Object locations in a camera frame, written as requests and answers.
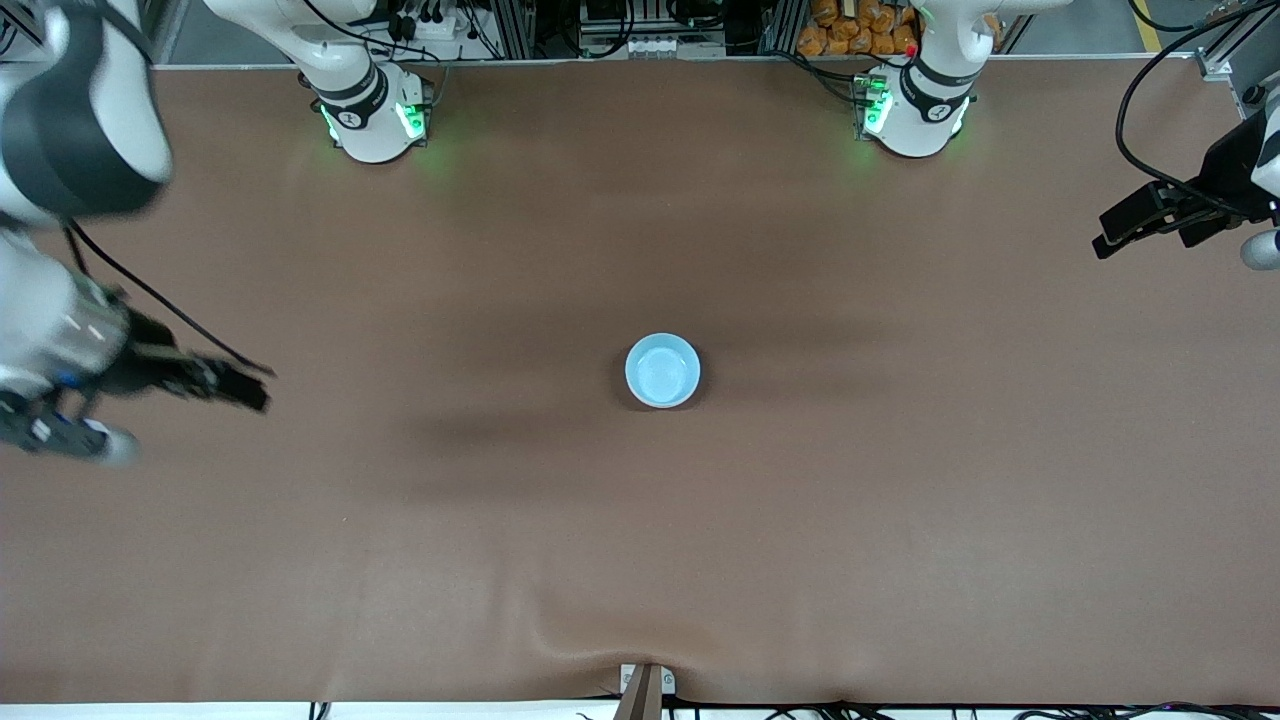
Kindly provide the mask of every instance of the orange packaged food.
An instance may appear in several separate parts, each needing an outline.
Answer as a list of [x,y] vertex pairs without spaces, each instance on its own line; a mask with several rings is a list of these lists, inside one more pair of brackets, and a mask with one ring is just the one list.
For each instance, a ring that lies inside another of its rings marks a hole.
[[893,36],[887,32],[877,32],[872,35],[872,54],[873,55],[892,55],[893,54]]
[[849,41],[827,36],[827,55],[849,55]]
[[893,20],[897,13],[892,8],[881,5],[879,0],[859,0],[858,22],[872,32],[888,32],[893,29]]
[[995,45],[1000,47],[1000,44],[1005,40],[1005,26],[1000,24],[1000,18],[995,13],[987,13],[982,19],[987,20],[987,27],[991,28],[991,35],[995,37]]
[[822,27],[831,27],[840,19],[840,4],[836,0],[813,0],[809,12],[813,13],[813,22]]
[[863,28],[849,41],[850,53],[870,53],[872,51],[872,31]]
[[836,24],[831,26],[831,38],[849,42],[850,40],[858,37],[859,31],[861,31],[861,27],[858,26],[858,20],[852,18],[844,18],[836,20]]
[[820,27],[806,26],[800,31],[800,40],[796,41],[796,53],[805,58],[822,55],[827,49],[827,31]]

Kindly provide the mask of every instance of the light blue bowl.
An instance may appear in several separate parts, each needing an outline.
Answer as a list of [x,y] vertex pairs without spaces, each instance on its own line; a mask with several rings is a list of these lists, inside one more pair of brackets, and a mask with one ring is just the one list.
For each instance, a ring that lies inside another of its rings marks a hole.
[[675,407],[698,389],[703,365],[694,346],[671,333],[654,333],[627,352],[627,387],[650,407]]

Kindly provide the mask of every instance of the wire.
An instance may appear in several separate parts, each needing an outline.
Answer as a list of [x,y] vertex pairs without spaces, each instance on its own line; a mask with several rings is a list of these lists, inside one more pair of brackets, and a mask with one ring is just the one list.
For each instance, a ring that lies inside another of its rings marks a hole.
[[449,85],[449,72],[452,70],[453,65],[444,65],[444,77],[440,78],[440,85],[435,86],[435,91],[431,92],[433,110],[440,104],[440,100],[444,100],[444,86]]
[[852,105],[856,105],[856,104],[860,102],[852,95],[845,95],[838,88],[832,87],[831,83],[827,82],[827,81],[836,81],[836,82],[842,82],[842,83],[846,83],[846,85],[847,83],[852,83],[854,82],[854,76],[851,76],[851,74],[841,74],[841,73],[835,73],[835,72],[831,72],[831,70],[824,70],[822,68],[815,67],[813,63],[810,63],[809,60],[801,58],[800,55],[796,55],[794,53],[787,53],[786,50],[767,50],[764,53],[764,55],[771,55],[771,56],[774,56],[774,58],[785,58],[785,59],[790,60],[796,67],[799,67],[799,68],[804,69],[805,72],[808,72],[809,74],[812,74],[814,77],[814,79],[817,79],[818,83],[822,85],[823,90],[826,90],[832,96],[837,97],[838,100],[841,100],[844,102],[849,102],[849,104],[852,104]]
[[79,240],[72,234],[72,229],[67,225],[63,225],[63,237],[67,238],[67,246],[72,249],[72,258],[76,259],[76,269],[86,278],[93,277],[88,272],[88,263],[84,261],[84,252],[81,250]]
[[315,3],[312,3],[311,0],[302,0],[302,4],[306,5],[307,9],[310,9],[311,13],[315,14],[315,17],[320,18],[321,20],[324,20],[324,23],[326,26],[329,26],[333,29],[340,32],[342,35],[346,35],[347,37],[353,37],[353,38],[356,38],[356,40],[366,44],[366,46],[367,46],[367,44],[372,42],[374,45],[380,45],[383,47],[390,49],[390,51],[393,54],[396,53],[396,50],[406,50],[408,53],[417,53],[417,54],[422,55],[422,59],[430,58],[431,61],[434,61],[435,64],[443,64],[443,60],[440,60],[435,55],[435,53],[431,53],[430,50],[422,50],[420,47],[411,47],[411,46],[399,45],[399,44],[396,44],[396,42],[387,42],[385,40],[378,40],[376,37],[367,37],[367,36],[352,32],[351,29],[344,28],[340,24],[338,24],[338,23],[333,22],[332,19],[329,19],[329,15],[325,15],[324,13],[321,13],[320,9],[316,8]]
[[489,40],[489,33],[485,32],[484,27],[480,24],[480,17],[479,17],[480,14],[476,13],[476,9],[475,6],[471,5],[471,1],[458,0],[458,8],[462,9],[462,14],[466,15],[467,22],[471,23],[471,28],[476,31],[477,36],[480,36],[480,44],[484,45],[485,50],[488,50],[489,54],[493,55],[494,60],[502,60],[503,59],[502,53],[499,53],[498,47],[493,44],[492,40]]
[[667,0],[667,14],[671,19],[687,27],[689,29],[712,29],[724,23],[724,4],[721,3],[719,13],[709,18],[692,18],[681,15],[676,9],[676,0]]
[[9,20],[5,20],[4,29],[0,29],[0,41],[4,40],[4,35],[8,31],[13,31],[13,35],[9,36],[9,40],[4,44],[4,47],[0,47],[0,55],[4,55],[9,50],[12,50],[14,41],[18,40],[18,26],[10,23]]
[[1212,208],[1215,208],[1217,210],[1221,210],[1221,211],[1228,213],[1230,215],[1238,215],[1238,217],[1248,217],[1249,215],[1248,213],[1242,211],[1242,210],[1231,206],[1229,202],[1226,202],[1221,197],[1213,197],[1213,196],[1211,196],[1211,195],[1208,195],[1206,192],[1202,192],[1202,191],[1192,187],[1187,182],[1183,182],[1183,181],[1180,181],[1180,179],[1170,176],[1169,173],[1166,173],[1164,170],[1160,170],[1160,169],[1157,169],[1157,168],[1155,168],[1155,167],[1147,164],[1147,163],[1144,163],[1143,160],[1138,159],[1138,156],[1134,155],[1132,150],[1129,150],[1129,145],[1124,140],[1124,124],[1125,124],[1125,119],[1129,117],[1129,102],[1133,100],[1134,92],[1138,91],[1138,86],[1142,85],[1142,81],[1148,74],[1151,74],[1151,70],[1155,69],[1155,67],[1158,65],[1161,60],[1164,60],[1165,58],[1167,58],[1171,53],[1176,51],[1183,45],[1187,45],[1192,40],[1196,40],[1197,37],[1199,37],[1199,36],[1202,36],[1202,35],[1204,35],[1207,32],[1211,32],[1211,31],[1213,31],[1213,29],[1216,29],[1219,27],[1222,27],[1224,24],[1235,22],[1235,20],[1238,20],[1240,18],[1248,17],[1248,15],[1251,15],[1253,13],[1260,12],[1260,10],[1265,10],[1267,8],[1276,8],[1276,6],[1280,6],[1280,0],[1262,0],[1257,5],[1253,5],[1253,6],[1249,6],[1249,8],[1242,8],[1239,10],[1234,10],[1231,13],[1228,13],[1228,14],[1217,18],[1216,20],[1213,20],[1211,23],[1207,23],[1204,26],[1201,26],[1201,27],[1198,27],[1198,28],[1188,32],[1187,35],[1183,35],[1181,37],[1179,37],[1174,42],[1169,44],[1160,53],[1156,53],[1156,55],[1151,60],[1148,60],[1147,64],[1143,65],[1140,70],[1138,70],[1138,74],[1134,76],[1133,81],[1129,83],[1129,87],[1125,90],[1124,97],[1120,100],[1120,109],[1116,111],[1116,147],[1120,150],[1120,155],[1123,155],[1124,159],[1128,160],[1128,163],[1130,165],[1133,165],[1134,168],[1138,168],[1139,170],[1147,173],[1148,176],[1151,176],[1151,177],[1153,177],[1156,179],[1165,181],[1170,186],[1176,187],[1178,190],[1185,192],[1187,195],[1190,195],[1192,197],[1197,197],[1197,199],[1207,202],[1210,206],[1212,206]]
[[365,49],[369,50],[370,55],[378,55],[379,58],[387,58],[388,61],[394,63],[396,61],[396,51],[401,49],[399,45],[392,44],[393,47],[390,50],[383,50],[381,47],[369,47],[369,42],[367,41],[374,40],[374,38],[370,37],[366,33],[370,33],[370,32],[374,32],[374,31],[375,31],[375,28],[371,28],[371,27],[360,31],[360,38],[366,41],[365,42]]
[[1129,0],[1129,9],[1133,10],[1134,17],[1142,20],[1142,24],[1158,29],[1160,32],[1187,32],[1189,29],[1196,29],[1196,26],[1166,26],[1157,23],[1151,19],[1147,13],[1142,12],[1142,8],[1138,5],[1138,0]]
[[600,60],[626,47],[627,41],[631,40],[631,33],[636,27],[635,0],[620,0],[620,4],[622,5],[622,14],[618,15],[618,37],[613,41],[613,45],[611,45],[608,50],[596,54],[584,50],[572,37],[570,37],[568,31],[573,27],[573,18],[568,15],[566,10],[571,9],[573,3],[572,0],[561,0],[559,31],[564,45],[567,45],[576,56],[582,58],[584,60]]
[[[101,258],[104,263],[106,263],[108,265],[111,266],[111,269],[114,269],[115,272],[120,273],[122,275],[124,275],[125,278],[128,278],[129,282],[132,282],[133,284],[136,284],[140,288],[142,288],[143,292],[146,292],[147,295],[150,295],[151,297],[154,297],[156,300],[156,302],[159,302],[160,305],[164,305],[164,307],[166,310],[169,310],[170,313],[173,313],[174,315],[177,315],[179,320],[182,320],[183,323],[187,324],[187,327],[189,327],[191,329],[193,329],[197,333],[200,333],[201,337],[204,337],[209,342],[214,343],[223,352],[230,355],[232,359],[234,359],[237,363],[239,363],[241,365],[243,365],[246,368],[257,370],[259,373],[262,373],[264,375],[273,377],[273,378],[275,377],[275,370],[273,370],[271,368],[269,368],[266,365],[255,363],[255,361],[250,360],[248,357],[246,357],[244,355],[241,355],[234,347],[227,345],[225,342],[223,342],[221,340],[219,340],[218,336],[215,336],[214,333],[206,331],[204,328],[204,325],[201,325],[200,323],[197,323],[191,315],[183,313],[180,307],[178,307],[177,305],[174,305],[168,297],[165,297],[164,295],[161,295],[157,290],[155,290],[154,287],[151,287],[150,284],[147,284],[146,281],[143,281],[138,275],[133,274],[132,270],[129,270],[128,268],[125,268],[124,265],[122,265],[115,258],[111,258],[105,250],[102,250],[101,246],[99,246],[96,242],[93,242],[93,240],[88,236],[88,233],[84,232],[84,228],[79,227],[79,223],[77,223],[76,220],[67,220],[67,228],[70,228],[72,231],[74,231],[76,236],[79,237],[79,241],[83,242],[86,247],[88,247],[90,250],[93,251],[93,255],[97,255],[99,258]],[[321,715],[320,717],[314,719],[314,720],[321,720],[323,717],[324,716]]]
[[1225,717],[1226,720],[1249,720],[1243,712],[1236,712],[1225,707],[1211,707],[1206,705],[1196,705],[1193,702],[1165,702],[1161,705],[1153,705],[1151,707],[1143,707],[1134,710],[1132,712],[1123,712],[1116,715],[1120,720],[1133,720],[1134,717],[1140,717],[1151,712],[1198,712],[1201,715],[1215,715],[1217,717]]
[[906,68],[910,64],[910,63],[895,63],[895,61],[890,60],[888,58],[884,58],[884,56],[881,56],[881,55],[876,55],[873,53],[850,53],[850,55],[856,55],[856,56],[860,56],[860,58],[870,58],[872,60],[877,60],[877,61],[884,63],[886,65],[888,65],[891,68],[899,68],[899,69]]

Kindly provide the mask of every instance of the floor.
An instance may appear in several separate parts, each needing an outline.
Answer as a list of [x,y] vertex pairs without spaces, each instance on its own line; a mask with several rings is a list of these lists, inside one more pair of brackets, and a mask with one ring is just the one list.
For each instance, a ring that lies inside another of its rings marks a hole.
[[[1147,0],[1151,15],[1165,24],[1192,22],[1216,0]],[[1172,36],[1160,40],[1167,42]],[[1124,0],[1075,0],[1041,14],[1019,41],[1023,55],[1112,55],[1155,51],[1143,42],[1139,26]],[[200,0],[189,0],[186,19],[169,61],[177,65],[287,64],[274,47],[228,23]]]

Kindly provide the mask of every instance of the brown table surface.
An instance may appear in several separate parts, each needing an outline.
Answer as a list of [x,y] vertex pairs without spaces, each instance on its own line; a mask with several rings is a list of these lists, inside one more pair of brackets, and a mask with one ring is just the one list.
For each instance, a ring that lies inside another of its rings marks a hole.
[[[275,406],[109,404],[124,471],[0,456],[0,697],[648,659],[703,701],[1280,703],[1280,279],[1239,233],[1093,259],[1137,68],[993,63],[924,161],[781,64],[458,70],[385,167],[292,73],[161,73],[177,181],[90,231]],[[1134,145],[1193,174],[1235,122],[1183,61]],[[686,411],[620,395],[654,331],[705,360]]]

